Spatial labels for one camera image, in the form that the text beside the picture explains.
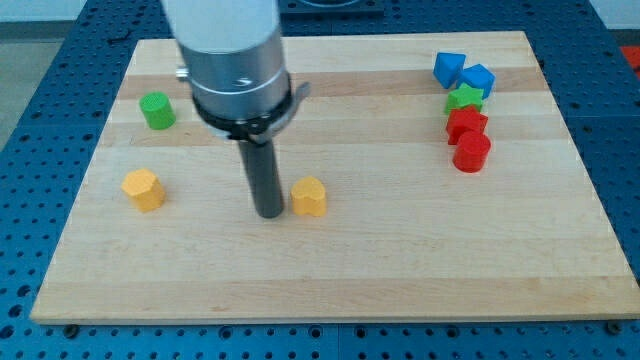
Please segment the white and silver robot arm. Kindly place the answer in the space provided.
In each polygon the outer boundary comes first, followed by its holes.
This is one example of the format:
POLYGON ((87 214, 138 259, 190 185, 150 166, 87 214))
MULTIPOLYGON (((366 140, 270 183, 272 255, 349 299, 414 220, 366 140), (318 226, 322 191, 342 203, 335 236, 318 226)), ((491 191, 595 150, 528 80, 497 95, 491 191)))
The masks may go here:
POLYGON ((310 84, 292 87, 275 0, 162 0, 201 118, 216 134, 263 144, 294 118, 310 84))

